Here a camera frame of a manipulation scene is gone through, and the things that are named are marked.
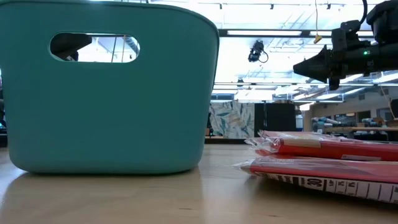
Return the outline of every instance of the red package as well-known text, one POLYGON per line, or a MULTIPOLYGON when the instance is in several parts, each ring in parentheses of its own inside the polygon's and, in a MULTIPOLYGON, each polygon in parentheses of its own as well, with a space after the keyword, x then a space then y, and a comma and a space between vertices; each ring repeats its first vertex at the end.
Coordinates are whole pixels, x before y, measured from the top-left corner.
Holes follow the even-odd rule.
POLYGON ((397 144, 359 141, 326 134, 261 131, 262 138, 248 139, 261 156, 308 156, 355 161, 398 161, 397 144))
POLYGON ((398 162, 273 155, 236 166, 250 174, 310 189, 398 203, 398 162))

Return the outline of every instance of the teal basket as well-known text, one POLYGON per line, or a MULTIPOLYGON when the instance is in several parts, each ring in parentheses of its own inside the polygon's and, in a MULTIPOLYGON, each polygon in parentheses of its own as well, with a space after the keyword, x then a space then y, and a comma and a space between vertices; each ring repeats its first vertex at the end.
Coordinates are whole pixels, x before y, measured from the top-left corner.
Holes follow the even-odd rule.
POLYGON ((0 69, 11 161, 23 170, 164 174, 202 155, 219 36, 178 7, 90 1, 0 2, 0 69), (123 34, 129 63, 64 62, 59 33, 123 34))

